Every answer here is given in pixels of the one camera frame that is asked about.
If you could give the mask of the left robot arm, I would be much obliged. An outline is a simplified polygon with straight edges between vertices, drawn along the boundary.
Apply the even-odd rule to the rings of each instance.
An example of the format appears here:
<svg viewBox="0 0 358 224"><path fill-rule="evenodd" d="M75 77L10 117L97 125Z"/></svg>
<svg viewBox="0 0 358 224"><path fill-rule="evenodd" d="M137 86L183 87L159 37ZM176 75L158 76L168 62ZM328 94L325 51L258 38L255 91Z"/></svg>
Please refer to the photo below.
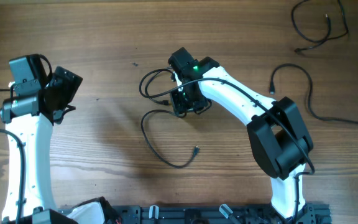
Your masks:
<svg viewBox="0 0 358 224"><path fill-rule="evenodd" d="M107 223L108 207L96 198L67 214L56 206L50 174L53 127L76 108L83 79L62 68L44 67L42 54L11 59L14 81L0 109L9 140L9 182L2 223Z"/></svg>

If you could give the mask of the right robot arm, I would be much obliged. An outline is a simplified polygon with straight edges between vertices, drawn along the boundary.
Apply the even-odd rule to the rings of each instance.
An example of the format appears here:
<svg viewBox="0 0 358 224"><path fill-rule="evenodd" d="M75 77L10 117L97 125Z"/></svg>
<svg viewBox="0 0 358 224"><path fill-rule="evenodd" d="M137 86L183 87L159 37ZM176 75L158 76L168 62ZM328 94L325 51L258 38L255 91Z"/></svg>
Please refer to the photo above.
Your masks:
<svg viewBox="0 0 358 224"><path fill-rule="evenodd" d="M197 60L185 48L172 53L168 64L178 85L170 94L175 114L200 114L213 101L246 125L252 155L271 178L272 207L296 222L305 206L301 177L311 164L308 154L313 148L297 105L287 97L276 101L254 92L217 61Z"/></svg>

